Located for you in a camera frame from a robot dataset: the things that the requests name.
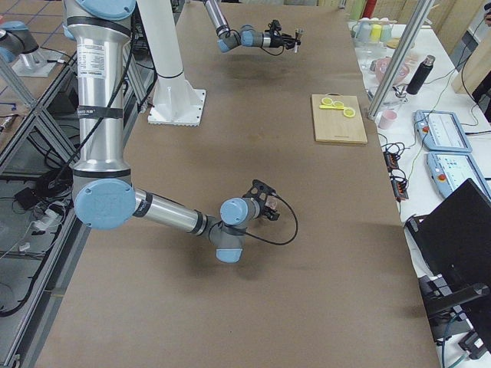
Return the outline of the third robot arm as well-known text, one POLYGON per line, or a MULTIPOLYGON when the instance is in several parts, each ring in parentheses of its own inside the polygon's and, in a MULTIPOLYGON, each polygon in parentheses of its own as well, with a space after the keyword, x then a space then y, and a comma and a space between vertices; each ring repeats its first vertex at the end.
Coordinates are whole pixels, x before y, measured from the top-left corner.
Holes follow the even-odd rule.
POLYGON ((1 58, 20 77, 47 77, 54 68, 22 21, 1 24, 1 58))

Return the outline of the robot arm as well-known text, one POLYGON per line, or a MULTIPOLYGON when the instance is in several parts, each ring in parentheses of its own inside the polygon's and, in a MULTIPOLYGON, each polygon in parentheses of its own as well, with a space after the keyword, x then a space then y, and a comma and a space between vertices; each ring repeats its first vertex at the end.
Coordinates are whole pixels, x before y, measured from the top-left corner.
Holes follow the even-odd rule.
POLYGON ((286 34, 282 31, 279 20, 273 19, 264 31, 256 31, 252 25, 243 25, 237 31, 229 26, 217 1, 205 0, 203 4, 216 29, 217 44, 222 53, 238 46, 261 48, 272 56, 279 56, 285 49, 298 52, 302 35, 305 33, 303 28, 296 28, 294 35, 286 34))
POLYGON ((145 218, 207 237, 216 257, 239 261, 248 224, 259 217, 275 221, 275 190, 254 181, 240 198, 226 200, 214 218, 133 186, 124 161, 124 98, 120 82, 130 62, 125 46, 139 14, 157 73, 151 123, 196 126, 204 90, 186 79, 170 3, 167 1, 66 1, 64 30, 77 43, 81 128, 74 164, 76 216, 88 227, 113 229, 131 217, 145 218))

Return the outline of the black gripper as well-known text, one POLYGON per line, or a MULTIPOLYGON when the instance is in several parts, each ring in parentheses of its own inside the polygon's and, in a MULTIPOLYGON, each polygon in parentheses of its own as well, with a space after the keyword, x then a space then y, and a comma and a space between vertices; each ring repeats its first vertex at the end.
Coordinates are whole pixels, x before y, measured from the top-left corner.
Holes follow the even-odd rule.
POLYGON ((298 42, 287 42, 286 40, 299 40, 302 36, 301 31, 296 31, 294 34, 278 33, 278 32, 265 32, 264 33, 264 47, 265 48, 285 48, 286 50, 297 50, 299 47, 298 42))
POLYGON ((265 201, 256 201, 255 202, 255 218, 265 218, 269 221, 277 221, 279 218, 279 213, 275 210, 272 210, 267 203, 277 203, 278 200, 273 195, 267 195, 265 201))

